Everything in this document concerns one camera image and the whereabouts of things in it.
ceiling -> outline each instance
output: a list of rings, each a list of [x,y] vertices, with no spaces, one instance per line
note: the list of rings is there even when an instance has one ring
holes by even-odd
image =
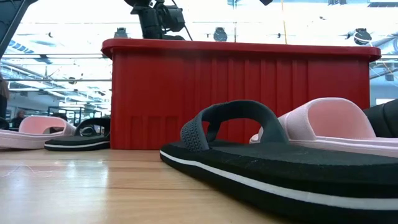
[[[371,77],[385,70],[398,77],[395,72],[398,66],[391,63],[398,60],[398,47],[391,42],[398,38],[398,7],[384,7],[368,0],[347,0],[344,5],[331,5],[327,0],[284,0],[283,10],[282,3],[276,0],[268,6],[258,0],[240,0],[235,9],[232,0],[176,2],[183,8],[193,39],[200,41],[214,41],[215,28],[224,27],[228,42],[285,44],[286,36],[288,44],[357,46],[347,34],[357,28],[367,28],[373,38],[370,45],[380,46],[383,54],[391,56],[385,65],[380,62],[371,65]],[[21,75],[34,79],[108,80],[76,84],[42,82],[48,86],[46,89],[71,90],[56,91],[58,95],[108,103],[112,67],[111,61],[101,55],[101,44],[113,38],[118,27],[125,27],[130,38],[141,38],[139,20],[130,15],[130,11],[131,7],[122,0],[38,0],[28,9],[12,38],[6,51],[8,55],[2,60],[8,64],[3,67],[8,69],[11,78]],[[188,39],[185,30],[178,35]],[[372,78],[371,83],[390,85],[383,76]],[[36,88],[32,83],[13,83],[11,87]]]

black slide sandal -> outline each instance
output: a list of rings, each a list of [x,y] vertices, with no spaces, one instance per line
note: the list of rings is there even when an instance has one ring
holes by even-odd
[[[398,138],[398,100],[364,110],[377,137]]]
[[[92,125],[104,127],[103,135],[82,135],[85,128]],[[111,120],[109,118],[91,118],[78,125],[74,136],[49,140],[45,142],[44,149],[49,151],[92,151],[109,149]]]
[[[215,141],[220,124],[235,118],[259,122],[261,143]],[[204,109],[181,139],[161,149],[164,162],[262,210],[310,223],[397,223],[398,159],[292,146],[258,102]]]

white sole stripe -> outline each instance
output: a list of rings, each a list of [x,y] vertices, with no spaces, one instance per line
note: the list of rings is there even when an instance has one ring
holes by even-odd
[[[276,185],[271,185],[260,182],[258,180],[253,180],[247,177],[243,177],[241,175],[234,174],[225,170],[210,167],[208,165],[202,164],[201,162],[179,159],[174,156],[170,156],[163,151],[160,151],[160,153],[174,162],[178,162],[180,164],[185,164],[189,166],[199,167],[201,169],[207,170],[208,172],[212,172],[216,175],[225,177],[235,182],[239,182],[249,187],[253,187],[255,189],[270,194],[278,195],[281,197],[291,198],[302,202],[316,203],[319,205],[327,205],[339,208],[349,208],[349,209],[358,209],[358,210],[380,210],[380,211],[398,210],[398,198],[350,198],[350,197],[325,195],[313,192],[305,192],[301,190],[288,189],[285,187],[279,187]]]
[[[110,143],[110,141],[103,141],[103,142],[97,142],[97,143],[93,143],[93,144],[85,144],[85,145],[79,145],[79,146],[61,146],[61,145],[44,144],[44,147],[76,149],[76,148],[81,148],[81,147],[99,146],[101,144],[106,144],[106,143]]]

pink slide sandal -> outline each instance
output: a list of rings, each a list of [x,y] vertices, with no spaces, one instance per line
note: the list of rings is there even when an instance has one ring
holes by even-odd
[[[362,110],[350,100],[319,98],[281,116],[291,144],[324,150],[398,157],[397,138],[378,138]],[[257,143],[262,129],[250,143]]]
[[[62,131],[44,134],[48,128],[63,128]],[[19,126],[19,132],[0,130],[0,147],[13,149],[43,149],[44,142],[75,133],[76,127],[65,120],[48,116],[29,116]]]

slide sandal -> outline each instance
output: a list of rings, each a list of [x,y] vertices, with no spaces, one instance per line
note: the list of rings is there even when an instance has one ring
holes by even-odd
[[[63,128],[53,134],[43,134],[50,128]],[[29,116],[19,126],[19,131],[0,130],[0,147],[13,149],[43,149],[44,143],[51,139],[71,136],[75,127],[61,118],[48,116]]]
[[[350,100],[319,98],[281,116],[290,143],[317,149],[398,157],[398,139],[379,138]],[[259,142],[262,130],[250,139]]]
[[[377,137],[398,138],[398,100],[364,110]]]
[[[104,134],[84,134],[88,126],[104,127]],[[83,121],[76,128],[74,136],[49,140],[45,143],[44,149],[49,151],[92,151],[109,149],[111,142],[111,120],[109,118],[91,118]]]
[[[217,141],[223,121],[253,119],[263,127],[257,144]],[[207,134],[202,121],[210,123]],[[220,191],[311,223],[396,223],[398,159],[325,151],[289,144],[266,106],[248,100],[213,105],[163,146],[168,165]]]

